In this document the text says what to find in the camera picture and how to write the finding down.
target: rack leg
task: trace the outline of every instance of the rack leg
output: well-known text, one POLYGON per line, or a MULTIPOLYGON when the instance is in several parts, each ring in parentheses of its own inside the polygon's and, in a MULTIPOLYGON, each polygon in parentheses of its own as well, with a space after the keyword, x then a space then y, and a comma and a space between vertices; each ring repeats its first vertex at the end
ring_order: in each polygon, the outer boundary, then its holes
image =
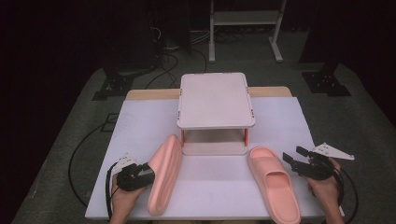
POLYGON ((210 1, 210 40, 209 40, 209 62, 213 63, 215 61, 215 9, 214 0, 210 1))
POLYGON ((280 9, 279 9, 279 13, 278 13, 277 19, 276 19, 276 26, 275 26, 274 36, 269 37, 271 48, 272 48, 272 50, 274 52, 276 61, 278 63, 282 63, 283 62, 283 58, 282 58, 282 55, 280 54, 279 48, 277 47, 276 41, 277 41, 277 36, 278 36, 279 30, 280 30, 280 24, 282 23, 286 2, 287 2, 287 0, 282 0, 282 3, 280 5, 280 9))

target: small table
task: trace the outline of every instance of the small table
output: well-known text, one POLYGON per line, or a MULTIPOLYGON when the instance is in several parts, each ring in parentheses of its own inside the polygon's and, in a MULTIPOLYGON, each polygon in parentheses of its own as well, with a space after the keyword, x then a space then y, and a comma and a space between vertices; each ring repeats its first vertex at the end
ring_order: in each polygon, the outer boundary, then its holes
POLYGON ((186 155, 243 155, 255 124, 243 73, 186 74, 177 125, 186 155))

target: black cable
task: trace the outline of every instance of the black cable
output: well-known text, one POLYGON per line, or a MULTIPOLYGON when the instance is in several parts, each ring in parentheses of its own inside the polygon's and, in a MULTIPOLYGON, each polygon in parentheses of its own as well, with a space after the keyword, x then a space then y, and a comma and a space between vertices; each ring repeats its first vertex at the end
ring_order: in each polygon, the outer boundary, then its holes
POLYGON ((110 166, 106 174, 105 195, 106 195, 106 207, 107 207, 107 213, 109 219, 111 219, 111 217, 113 216, 113 211, 111 210, 111 197, 113 196, 113 194, 111 194, 110 196, 110 179, 111 179, 111 170, 115 165, 117 165, 117 162, 114 162, 114 164, 110 166))
POLYGON ((206 68, 207 68, 207 62, 206 62, 206 57, 205 57, 205 55, 204 55, 201 51, 199 51, 199 50, 197 50, 197 49, 191 49, 191 50, 194 50, 194 51, 198 52, 199 54, 202 55, 202 57, 204 57, 204 62, 205 62, 204 73, 205 73, 205 72, 206 72, 206 68))
POLYGON ((349 174, 347 174, 346 170, 341 169, 341 171, 344 173, 344 175, 346 175, 346 178, 349 180, 350 185, 351 185, 352 188, 353 188, 353 193, 354 193, 354 195, 355 195, 355 208, 354 208, 354 210, 353 210, 353 212, 352 212, 352 215, 351 215, 350 218, 347 220, 347 222, 346 222, 346 224, 347 224, 347 223, 350 223, 350 222, 353 220, 353 218, 355 218, 356 214, 358 213, 358 209, 359 209, 359 197, 358 197, 358 191, 357 191, 357 189, 356 189, 355 183, 353 182, 352 178, 349 176, 349 174))
POLYGON ((176 60, 175 64, 174 64, 170 69, 166 70, 166 71, 163 72, 163 73, 160 73, 158 76, 156 76, 155 78, 153 78, 153 79, 146 85, 145 90, 147 90, 147 89, 149 88, 149 85, 151 85, 151 83, 153 83, 158 77, 161 77, 163 74, 168 73, 169 71, 173 70, 173 69, 177 66, 177 64, 178 64, 178 59, 177 59, 177 57, 174 56, 174 55, 172 55, 172 54, 167 54, 167 55, 173 57, 173 58, 176 60))
POLYGON ((73 159, 74 159, 74 157, 75 157, 75 155, 76 155, 77 150, 79 149, 79 147, 81 147, 81 145, 84 143, 84 141, 87 140, 87 138, 88 138, 89 136, 91 136, 91 134, 93 134, 94 132, 96 132, 98 129, 102 128, 102 127, 105 126, 106 124, 107 124, 107 121, 104 122, 104 123, 102 123, 101 125, 97 126, 97 127, 94 128, 92 131, 90 131, 87 135, 85 135, 85 137, 78 143, 78 145, 77 145, 76 148, 74 149, 73 154, 72 154, 72 157, 70 158, 70 161, 69 161, 69 166, 68 166, 68 169, 67 169, 67 175, 68 175, 68 180, 69 180, 70 187, 71 187, 71 189, 73 190, 73 193, 75 194, 75 196, 77 197, 77 199, 78 199, 78 200, 81 202, 81 204, 84 205, 85 207, 88 207, 88 205, 87 205, 84 201, 82 201, 82 199, 78 196, 77 191, 76 191, 76 189, 75 189, 75 187, 74 187, 74 185, 73 185, 72 175, 71 175, 71 167, 72 167, 73 159))

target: white metal rack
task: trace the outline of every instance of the white metal rack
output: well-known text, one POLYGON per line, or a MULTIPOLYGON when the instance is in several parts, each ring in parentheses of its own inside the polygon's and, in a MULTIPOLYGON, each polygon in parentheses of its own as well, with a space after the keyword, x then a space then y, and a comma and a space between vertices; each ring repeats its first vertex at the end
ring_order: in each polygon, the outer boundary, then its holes
POLYGON ((210 40, 209 40, 209 61, 215 61, 215 26, 216 25, 258 25, 274 24, 274 35, 269 37, 271 48, 274 52, 276 61, 283 62, 282 55, 277 47, 277 36, 280 24, 283 19, 287 0, 281 0, 279 10, 260 10, 260 11, 218 11, 214 9, 214 1, 210 1, 210 40))

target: human hand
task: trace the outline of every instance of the human hand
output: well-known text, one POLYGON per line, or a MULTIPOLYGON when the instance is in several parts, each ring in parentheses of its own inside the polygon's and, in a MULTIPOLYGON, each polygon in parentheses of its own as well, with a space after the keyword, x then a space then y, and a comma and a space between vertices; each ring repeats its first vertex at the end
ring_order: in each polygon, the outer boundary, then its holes
MULTIPOLYGON (((333 158, 329 158, 329 161, 337 170, 336 172, 341 170, 341 165, 337 161, 335 161, 333 158)), ((335 178, 332 176, 325 180, 315 180, 310 177, 306 177, 306 180, 308 181, 308 187, 314 192, 315 196, 322 205, 327 223, 344 223, 339 210, 339 189, 335 178)))
POLYGON ((146 188, 136 189, 133 191, 120 189, 117 185, 117 175, 113 175, 112 182, 111 203, 113 205, 113 216, 110 219, 110 224, 125 223, 134 208, 137 198, 146 188))

